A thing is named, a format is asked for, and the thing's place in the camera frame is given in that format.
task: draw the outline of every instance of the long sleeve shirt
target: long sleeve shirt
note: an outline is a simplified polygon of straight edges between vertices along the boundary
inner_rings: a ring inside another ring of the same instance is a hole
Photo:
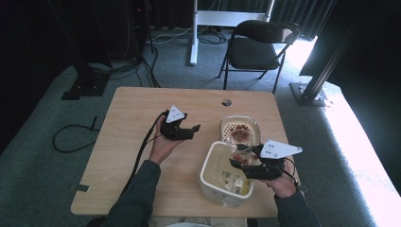
[[[130,187],[114,204],[102,227],[146,227],[153,212],[160,167],[146,160],[132,178]],[[274,197],[280,226],[321,226],[306,204],[301,192],[280,199]]]

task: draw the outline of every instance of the wooden tabletop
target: wooden tabletop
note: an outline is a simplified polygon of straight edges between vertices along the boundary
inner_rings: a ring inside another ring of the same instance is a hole
[[[231,100],[224,106],[224,99]],[[287,143],[274,95],[265,92],[121,87],[110,109],[83,173],[71,210],[80,215],[107,215],[131,175],[138,149],[157,116],[176,105],[187,113],[181,128],[200,124],[192,140],[179,144],[162,163],[156,190],[154,216],[171,217],[276,217],[273,192],[255,181],[253,194],[238,208],[228,208],[201,194],[199,178],[206,154],[221,140],[220,120],[227,115],[246,115],[260,129],[260,139]],[[142,155],[147,159],[151,143]]]

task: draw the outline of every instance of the hand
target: hand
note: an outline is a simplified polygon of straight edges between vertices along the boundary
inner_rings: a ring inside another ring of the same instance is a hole
[[[284,165],[285,165],[284,170],[289,172],[287,160],[284,162]],[[285,173],[283,173],[281,177],[273,181],[268,181],[268,180],[260,180],[260,181],[265,183],[268,187],[270,187],[278,198],[290,197],[297,192],[297,189],[295,188],[294,185],[294,181]]]
[[[160,165],[162,161],[170,155],[173,149],[179,145],[183,140],[169,140],[160,134],[160,127],[166,117],[162,115],[156,123],[156,132],[154,134],[153,147],[149,155],[149,160]]]

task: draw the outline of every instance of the person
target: person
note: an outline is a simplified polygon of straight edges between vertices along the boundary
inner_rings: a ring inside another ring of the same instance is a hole
[[[113,205],[109,215],[102,222],[102,227],[151,227],[157,226],[160,222],[164,223],[162,226],[169,224],[166,223],[168,218],[158,221],[158,218],[151,216],[156,186],[162,171],[160,165],[182,142],[168,140],[160,134],[160,127],[165,118],[165,116],[160,117],[156,124],[153,146],[148,159],[132,177],[130,187]],[[274,200],[280,226],[321,226],[289,176],[283,174],[274,181],[261,182],[275,193]],[[192,220],[198,224],[186,226],[246,226],[245,218],[193,218]],[[185,218],[177,218],[176,221],[189,222]]]

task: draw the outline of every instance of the person's right arm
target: person's right arm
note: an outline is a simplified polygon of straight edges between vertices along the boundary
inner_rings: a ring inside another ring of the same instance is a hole
[[[307,205],[304,196],[297,190],[289,176],[283,174],[274,181],[261,182],[265,183],[275,193],[274,200],[277,205],[277,217],[281,227],[321,226]]]

